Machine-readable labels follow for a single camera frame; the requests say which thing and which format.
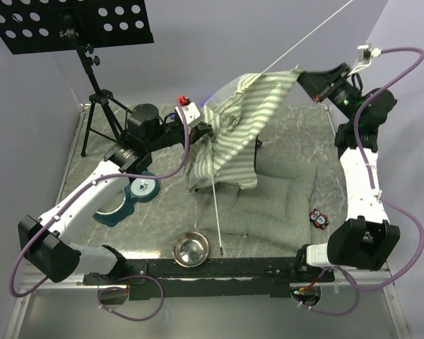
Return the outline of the grey checked cushion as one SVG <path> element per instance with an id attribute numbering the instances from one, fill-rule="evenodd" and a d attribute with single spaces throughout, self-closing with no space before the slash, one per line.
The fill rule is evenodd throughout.
<path id="1" fill-rule="evenodd" d="M 311 163 L 259 156 L 255 188 L 225 184 L 216 190 L 221 232 L 259 237 L 299 249 L 311 240 L 310 197 L 316 173 L 317 166 Z M 199 227 L 217 231 L 213 203 Z"/>

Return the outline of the purple plastic microphone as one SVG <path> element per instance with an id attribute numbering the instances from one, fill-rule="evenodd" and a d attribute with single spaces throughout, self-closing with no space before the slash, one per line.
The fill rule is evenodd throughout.
<path id="1" fill-rule="evenodd" d="M 209 97 L 209 98 L 207 98 L 206 100 L 202 100 L 202 101 L 200 101 L 200 106 L 201 107 L 203 107 L 203 106 L 205 106 L 209 101 L 211 101 L 213 99 L 213 96 L 211 96 L 211 97 Z"/>

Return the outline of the red owl number tag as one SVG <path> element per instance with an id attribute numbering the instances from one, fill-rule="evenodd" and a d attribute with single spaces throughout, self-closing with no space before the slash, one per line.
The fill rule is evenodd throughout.
<path id="1" fill-rule="evenodd" d="M 329 218 L 327 215 L 321 213 L 317 208 L 310 212 L 310 222 L 319 230 L 325 230 L 329 225 Z"/>

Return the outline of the black perforated music stand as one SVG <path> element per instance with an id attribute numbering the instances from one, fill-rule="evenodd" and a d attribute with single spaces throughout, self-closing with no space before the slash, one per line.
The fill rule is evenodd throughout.
<path id="1" fill-rule="evenodd" d="M 110 108 L 117 103 L 101 88 L 93 71 L 100 64 L 98 48 L 152 44 L 144 1 L 0 1 L 0 38 L 12 54 L 76 51 L 92 87 L 83 146 L 94 132 L 95 107 L 100 105 L 112 130 L 111 141 L 124 127 Z"/>

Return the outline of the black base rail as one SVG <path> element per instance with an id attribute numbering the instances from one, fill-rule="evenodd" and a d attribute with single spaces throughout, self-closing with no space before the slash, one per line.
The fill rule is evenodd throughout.
<path id="1" fill-rule="evenodd" d="M 165 297 L 222 297 L 268 295 L 289 297 L 294 285 L 309 285 L 321 272 L 294 257 L 211 258 L 185 268 L 173 259 L 130 259 L 123 281 L 90 273 L 86 286 L 126 287 L 131 301 Z M 142 275 L 155 278 L 158 284 Z"/>

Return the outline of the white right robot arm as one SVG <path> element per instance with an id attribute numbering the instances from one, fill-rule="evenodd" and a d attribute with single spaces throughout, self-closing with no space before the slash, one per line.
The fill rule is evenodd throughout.
<path id="1" fill-rule="evenodd" d="M 346 179 L 347 216 L 327 242 L 299 250 L 304 258 L 295 262 L 295 275 L 307 282 L 327 266 L 379 270 L 400 239 L 380 200 L 377 177 L 379 126 L 397 101 L 389 90 L 363 94 L 361 77 L 348 64 L 304 72 L 298 83 L 314 102 L 330 100 L 348 118 L 334 141 Z"/>

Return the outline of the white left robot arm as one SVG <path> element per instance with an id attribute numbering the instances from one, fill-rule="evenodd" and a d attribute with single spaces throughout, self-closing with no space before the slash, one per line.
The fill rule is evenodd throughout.
<path id="1" fill-rule="evenodd" d="M 98 273 L 110 284 L 122 281 L 124 256 L 108 245 L 74 244 L 77 232 L 115 194 L 146 178 L 153 152 L 176 144 L 188 149 L 211 130 L 194 102 L 176 104 L 167 119 L 152 104 L 136 106 L 118 141 L 80 186 L 40 217 L 27 215 L 18 223 L 18 259 L 28 260 L 54 283 L 73 273 Z"/>

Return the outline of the teal double pet feeder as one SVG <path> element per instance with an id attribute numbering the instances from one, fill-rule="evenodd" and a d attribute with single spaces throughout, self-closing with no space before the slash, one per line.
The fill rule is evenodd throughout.
<path id="1" fill-rule="evenodd" d="M 128 183 L 117 195 L 121 200 L 116 208 L 106 211 L 105 205 L 93 214 L 93 219 L 108 227 L 114 227 L 135 211 L 136 203 L 147 203 L 153 200 L 160 191 L 160 182 L 156 179 L 127 178 Z"/>

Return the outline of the stainless steel bowl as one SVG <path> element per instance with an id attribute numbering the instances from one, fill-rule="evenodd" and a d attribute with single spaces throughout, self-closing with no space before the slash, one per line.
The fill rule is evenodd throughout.
<path id="1" fill-rule="evenodd" d="M 207 238 L 198 232 L 182 233 L 173 243 L 172 255 L 182 267 L 194 268 L 200 266 L 209 255 Z"/>

